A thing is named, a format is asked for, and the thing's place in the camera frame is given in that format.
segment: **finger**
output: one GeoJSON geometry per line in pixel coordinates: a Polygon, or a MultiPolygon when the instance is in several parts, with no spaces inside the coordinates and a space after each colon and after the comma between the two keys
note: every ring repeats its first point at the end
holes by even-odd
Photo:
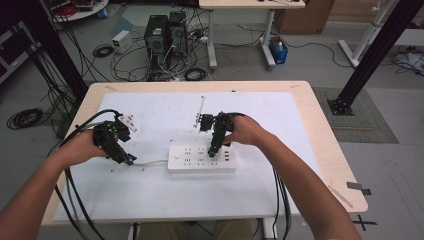
{"type": "Polygon", "coordinates": [[[224,143],[223,144],[229,144],[232,143],[234,141],[234,133],[231,133],[230,135],[227,135],[224,138],[224,143]]]}

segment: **power strip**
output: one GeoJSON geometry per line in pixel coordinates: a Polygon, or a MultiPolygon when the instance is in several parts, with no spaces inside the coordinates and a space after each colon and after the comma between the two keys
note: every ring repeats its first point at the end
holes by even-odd
{"type": "Polygon", "coordinates": [[[222,146],[214,158],[209,157],[206,146],[171,146],[169,149],[171,173],[235,172],[236,168],[234,147],[222,146]]]}

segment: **person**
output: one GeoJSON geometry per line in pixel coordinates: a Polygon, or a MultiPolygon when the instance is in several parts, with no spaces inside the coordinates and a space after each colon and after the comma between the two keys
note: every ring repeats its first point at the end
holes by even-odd
{"type": "MultiPolygon", "coordinates": [[[[284,181],[315,239],[361,239],[349,214],[321,179],[278,137],[248,116],[232,118],[234,132],[224,143],[239,142],[259,148],[284,181]]],[[[92,143],[85,131],[35,171],[0,213],[0,239],[36,239],[44,211],[61,172],[106,153],[92,143]]]]}

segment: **cardboard box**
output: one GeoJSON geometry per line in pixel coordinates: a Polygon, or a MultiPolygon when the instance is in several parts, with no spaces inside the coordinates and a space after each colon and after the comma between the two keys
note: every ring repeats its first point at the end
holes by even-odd
{"type": "Polygon", "coordinates": [[[269,50],[271,51],[272,57],[276,64],[284,64],[286,62],[288,49],[283,39],[280,37],[273,37],[271,41],[269,41],[269,50]],[[283,45],[283,49],[278,49],[278,43],[281,42],[283,45]]]}
{"type": "Polygon", "coordinates": [[[282,34],[322,33],[334,0],[310,0],[305,8],[277,12],[275,21],[282,34]]]}

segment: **plug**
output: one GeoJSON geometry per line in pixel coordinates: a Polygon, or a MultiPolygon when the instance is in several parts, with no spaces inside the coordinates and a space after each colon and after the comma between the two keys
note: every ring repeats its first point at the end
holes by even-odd
{"type": "Polygon", "coordinates": [[[137,128],[133,122],[133,115],[123,115],[119,116],[119,121],[121,121],[125,126],[127,126],[134,133],[137,132],[137,128]]]}

